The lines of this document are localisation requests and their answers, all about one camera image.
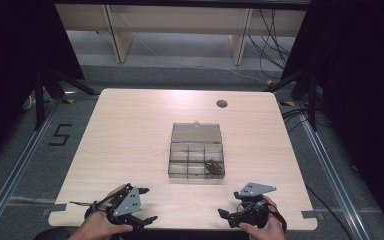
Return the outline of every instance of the hand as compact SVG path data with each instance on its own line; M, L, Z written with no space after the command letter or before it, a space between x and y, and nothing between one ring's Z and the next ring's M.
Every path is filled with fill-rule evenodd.
M125 184L119 186L117 189L111 191L108 196L125 187ZM105 214L105 206L99 206L98 209L101 211L95 211L89 214L87 219L69 240L103 240L111 237L113 234L131 232L133 230L133 227L130 225L114 225L110 223Z
M274 207L270 206L270 211L277 211L276 204L267 196L263 196L264 199ZM277 220L275 216L269 214L267 224L264 228L257 228L248 223L239 223L239 227L251 235L252 240L285 240L285 233L282 229L282 224Z

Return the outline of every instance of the clear plastic box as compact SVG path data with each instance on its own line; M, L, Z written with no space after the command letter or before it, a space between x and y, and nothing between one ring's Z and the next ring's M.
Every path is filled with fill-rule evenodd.
M168 175L170 178L223 179L225 165L220 126L174 123Z

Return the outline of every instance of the circular hole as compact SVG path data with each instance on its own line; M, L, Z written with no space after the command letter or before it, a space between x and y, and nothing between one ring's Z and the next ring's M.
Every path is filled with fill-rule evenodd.
M218 100L217 106L219 106L220 108L225 108L227 107L227 102L225 100Z

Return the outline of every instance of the wooden table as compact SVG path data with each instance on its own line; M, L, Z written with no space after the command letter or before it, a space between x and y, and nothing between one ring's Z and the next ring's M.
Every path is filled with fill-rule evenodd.
M216 102L225 100L226 108ZM168 176L173 123L218 123L226 175L223 180L176 183ZM267 195L291 230L314 230L312 206L271 93L106 89L102 92L52 212L54 226L79 226L86 207L124 183L147 187L139 218L158 216L148 229L226 229L217 209L236 211L233 192L247 182L273 185Z

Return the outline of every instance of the floor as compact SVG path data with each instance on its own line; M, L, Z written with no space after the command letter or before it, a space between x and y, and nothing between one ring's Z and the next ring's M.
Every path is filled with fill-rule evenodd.
M212 89L217 86L208 82L217 79L214 81L222 84L224 89L261 91L267 88L268 80L277 81L276 77L280 77L282 71L267 59L260 60L260 54L250 39L247 39L241 65L234 66L227 36L135 33L126 62L117 64L108 33L70 31L68 35L86 80L95 89L110 86L163 88L191 86L196 89ZM252 39L259 46L264 45L260 36L253 36ZM278 42L283 48L290 50L294 38L278 38ZM266 52L282 65L277 51L267 49ZM129 76L129 79L120 80L121 76ZM156 78L169 80L160 83ZM283 113L295 109L295 106L288 105L291 101L289 93L292 87L293 85L287 86L276 93L278 101L283 105L280 107ZM78 93L70 86L64 86L64 89L67 98L73 99L74 104L55 103L55 101L47 103L48 111L54 111L54 114L47 127L42 129L42 135L37 138L33 136L35 135L32 129L35 124L33 107L20 115L16 127L3 145L0 155L0 194L5 190L5 186L11 183L13 186L8 201L4 204L6 208L0 212L0 239L33 239L38 232L50 228L47 216L98 99ZM285 126L304 181L309 189L318 195L316 197L309 190L319 227L312 232L291 231L287 235L288 239L347 239L349 238L347 233L352 239L384 239L382 211L371 197L358 171L350 168L352 160L341 145L327 115L323 112L317 113L316 138L321 139L323 151L317 151L315 147L317 144L311 141L314 135L311 134L305 120L305 115L290 115L285 118ZM68 131L70 141L67 141L64 147L52 148L49 143L58 141L54 138L54 134L61 123L75 123L69 129L62 129ZM37 146L27 152L24 151L26 146L30 146L31 141L37 141ZM321 158L327 158L332 164L334 174L342 186L339 190L335 187L337 180L332 181L327 176L330 167L324 165ZM23 159L27 161L21 175L11 178L14 166L18 166ZM354 222L347 217L347 207L350 205L341 203L338 196L349 198L348 202L358 214L357 220L362 221L361 224L357 223L360 224L360 229L353 226ZM339 225L335 216L338 216L339 221L345 225L345 230ZM363 236L359 236L358 233L361 232L364 233Z

